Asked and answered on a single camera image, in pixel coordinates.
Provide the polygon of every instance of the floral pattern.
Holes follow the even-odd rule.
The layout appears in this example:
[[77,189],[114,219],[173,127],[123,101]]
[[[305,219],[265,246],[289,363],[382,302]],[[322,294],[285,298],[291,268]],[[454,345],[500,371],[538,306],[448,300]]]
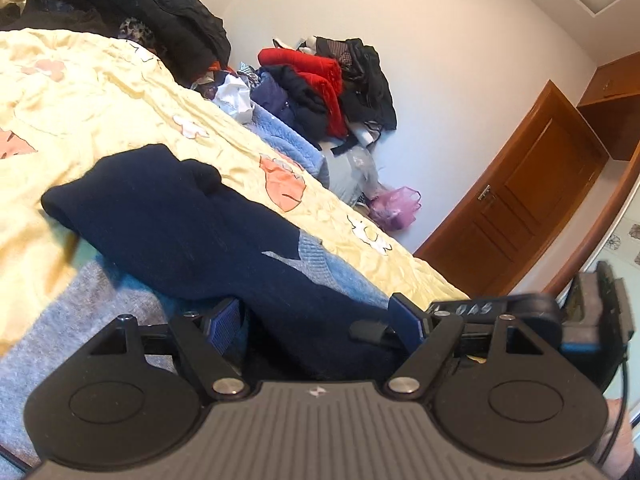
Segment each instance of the floral pattern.
[[34,66],[23,66],[21,72],[28,75],[40,73],[59,83],[65,78],[65,70],[66,66],[62,61],[41,59]]
[[131,40],[124,40],[124,41],[129,43],[134,48],[136,56],[138,56],[143,63],[146,63],[147,61],[151,61],[152,59],[156,59],[156,56],[154,56],[142,45],[137,44],[135,41],[131,41]]
[[609,239],[606,241],[607,249],[611,249],[612,251],[617,251],[620,248],[620,244],[622,240],[618,235],[611,235]]
[[209,137],[209,134],[202,126],[198,126],[190,120],[180,117],[180,115],[174,115],[174,121],[182,127],[182,134],[187,139],[195,139],[197,136]]
[[0,128],[0,159],[26,153],[36,153],[36,150],[12,131]]
[[260,168],[266,176],[265,189],[271,201],[285,213],[302,202],[306,183],[302,175],[295,174],[282,160],[260,155]]
[[640,224],[633,224],[631,226],[631,229],[629,229],[629,236],[636,240],[640,240]]
[[349,216],[347,216],[347,220],[351,223],[353,234],[358,240],[361,240],[367,245],[370,245],[372,249],[376,250],[383,256],[386,256],[386,252],[392,249],[389,242],[383,240],[379,234],[376,234],[376,238],[374,240],[369,238],[369,235],[367,235],[366,231],[367,225],[363,220],[351,218]]

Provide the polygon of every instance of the door handle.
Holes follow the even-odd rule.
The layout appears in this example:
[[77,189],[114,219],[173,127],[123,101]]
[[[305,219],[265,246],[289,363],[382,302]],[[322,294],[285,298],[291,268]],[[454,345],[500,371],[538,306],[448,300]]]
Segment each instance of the door handle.
[[491,186],[487,186],[482,190],[482,192],[478,195],[478,200],[484,200],[489,193],[491,193]]

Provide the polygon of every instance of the black jacket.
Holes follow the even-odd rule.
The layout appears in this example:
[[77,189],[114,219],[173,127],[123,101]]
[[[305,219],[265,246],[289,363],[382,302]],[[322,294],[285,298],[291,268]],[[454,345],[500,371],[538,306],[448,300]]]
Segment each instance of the black jacket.
[[96,10],[71,10],[70,12],[32,10],[17,16],[8,25],[3,24],[0,30],[22,30],[23,28],[62,29],[111,36],[110,28],[103,22]]
[[329,126],[324,99],[289,65],[263,66],[260,72],[263,71],[270,73],[289,96],[289,107],[295,118],[295,123],[289,126],[319,150],[318,140],[326,137]]
[[[53,0],[44,0],[45,10]],[[117,30],[126,18],[141,20],[166,49],[162,62],[176,81],[190,85],[215,61],[226,67],[231,45],[222,20],[199,0],[61,0],[79,10],[97,9]]]
[[340,64],[344,90],[338,98],[348,120],[395,130],[398,121],[394,101],[376,49],[360,38],[335,41],[319,36],[316,47],[318,56],[337,59]]

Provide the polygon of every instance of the black coat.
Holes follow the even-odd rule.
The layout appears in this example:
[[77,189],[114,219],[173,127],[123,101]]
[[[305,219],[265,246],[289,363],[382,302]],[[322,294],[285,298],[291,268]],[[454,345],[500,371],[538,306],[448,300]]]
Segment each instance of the black coat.
[[336,59],[344,90],[340,108],[352,123],[377,123],[385,130],[398,126],[389,82],[380,68],[380,56],[360,38],[335,41],[318,37],[318,56]]
[[[61,0],[79,10],[97,9],[104,22],[117,31],[126,18],[137,18],[166,49],[162,62],[176,81],[190,85],[215,61],[226,67],[231,45],[222,20],[199,0]],[[43,2],[45,10],[48,0]]]
[[289,126],[320,149],[318,140],[326,137],[329,126],[329,112],[324,99],[289,65],[263,66],[260,71],[270,73],[289,96],[289,107],[295,119]]

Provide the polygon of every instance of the yellow bedspread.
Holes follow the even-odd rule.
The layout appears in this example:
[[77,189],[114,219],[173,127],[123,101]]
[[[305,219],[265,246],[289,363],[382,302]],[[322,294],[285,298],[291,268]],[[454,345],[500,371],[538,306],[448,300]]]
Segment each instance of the yellow bedspread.
[[383,292],[420,307],[463,298],[308,173],[124,40],[63,30],[0,32],[0,354],[95,250],[40,206],[101,157],[162,142],[214,165],[228,186],[322,240]]

